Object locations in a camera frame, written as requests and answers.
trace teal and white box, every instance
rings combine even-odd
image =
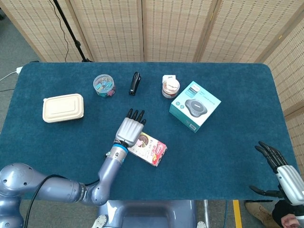
[[[197,132],[220,104],[214,95],[192,81],[171,103],[169,112]]]

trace small cup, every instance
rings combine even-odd
[[[113,96],[115,93],[114,80],[109,75],[98,75],[93,81],[93,87],[101,97]]]

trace robot finger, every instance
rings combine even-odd
[[[284,165],[281,159],[277,156],[277,154],[270,148],[270,146],[261,141],[259,141],[258,143],[268,152],[268,154],[272,157],[272,160],[276,163],[277,166]]]
[[[136,120],[137,122],[141,122],[143,114],[144,114],[144,110],[142,110],[141,113],[139,114],[139,116],[138,116],[138,118]]]
[[[129,110],[128,114],[127,114],[127,118],[131,118],[132,112],[133,112],[133,109],[130,108],[130,110]]]
[[[263,147],[268,152],[270,151],[270,148],[266,143],[259,141],[258,144],[260,144],[260,146]]]
[[[278,165],[275,163],[275,161],[272,159],[270,154],[262,147],[260,146],[255,146],[255,149],[263,154],[263,156],[266,158],[269,166],[272,168],[273,171],[276,171],[276,168]]]
[[[135,120],[135,119],[136,119],[136,117],[137,117],[137,114],[138,114],[138,110],[136,110],[136,111],[134,112],[134,114],[133,114],[133,116],[132,116],[132,118],[131,118],[131,119]]]
[[[287,161],[286,161],[285,158],[282,156],[282,154],[281,154],[280,151],[278,151],[276,148],[271,147],[271,146],[270,146],[269,148],[276,154],[276,156],[280,159],[280,161],[281,161],[281,163],[282,163],[283,165],[288,165]]]
[[[277,191],[277,190],[262,190],[257,188],[256,186],[250,185],[249,188],[254,191],[255,193],[262,195],[262,196],[270,196],[270,197],[278,197],[278,198],[282,198],[283,194],[281,193],[281,191]]]

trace beige plastic container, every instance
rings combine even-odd
[[[74,120],[84,116],[84,99],[68,94],[43,99],[42,118],[47,123]]]

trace pink box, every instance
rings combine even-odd
[[[167,146],[142,132],[136,144],[133,147],[128,148],[128,150],[151,165],[158,166],[162,156],[167,151]]]

